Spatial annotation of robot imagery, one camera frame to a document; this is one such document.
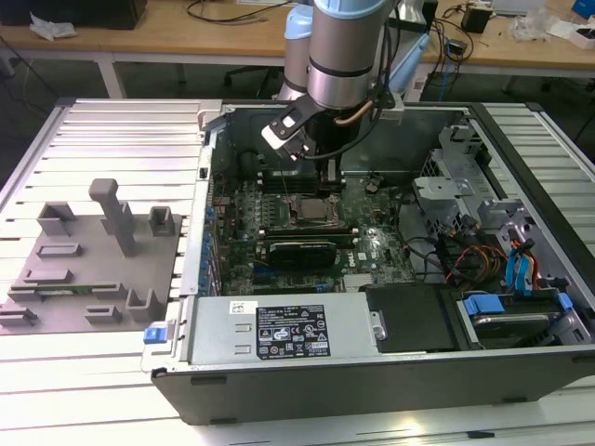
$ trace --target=white paper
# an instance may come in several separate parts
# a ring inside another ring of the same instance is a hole
[[[74,37],[78,35],[71,23],[53,23],[51,21],[41,20],[33,14],[31,14],[31,20],[33,23],[29,25],[29,29],[50,42],[61,37]]]
[[[232,300],[230,314],[257,314],[257,300]]]
[[[570,34],[573,33],[579,26],[580,25],[571,23],[570,21],[557,20],[553,25],[551,25],[548,33],[555,35],[556,37],[561,37],[562,39],[568,39]]]

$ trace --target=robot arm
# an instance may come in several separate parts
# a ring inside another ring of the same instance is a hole
[[[360,118],[378,96],[370,96],[377,41],[394,6],[395,0],[315,0],[310,39],[309,7],[292,11],[285,34],[291,54],[286,78],[295,96],[304,87],[306,94],[263,129],[274,149],[285,147],[295,159],[327,160],[355,139]]]

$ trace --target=white label on robot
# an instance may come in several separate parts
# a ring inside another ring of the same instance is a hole
[[[257,314],[257,300],[232,300],[230,314]]]

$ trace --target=blue latch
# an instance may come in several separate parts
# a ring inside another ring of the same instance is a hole
[[[570,297],[566,293],[559,293],[558,299],[560,300],[560,305],[564,308],[564,313],[567,313],[571,309],[573,309],[573,301],[570,300]]]
[[[145,344],[164,344],[165,342],[167,342],[167,328],[166,327],[145,328],[145,335],[142,340]]]
[[[504,313],[504,307],[497,295],[470,295],[463,301],[467,314],[474,316],[485,313]]]

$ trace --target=metal case panel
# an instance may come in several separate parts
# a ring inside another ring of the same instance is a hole
[[[191,425],[538,400],[595,374],[595,356],[538,355],[167,374],[152,381]]]

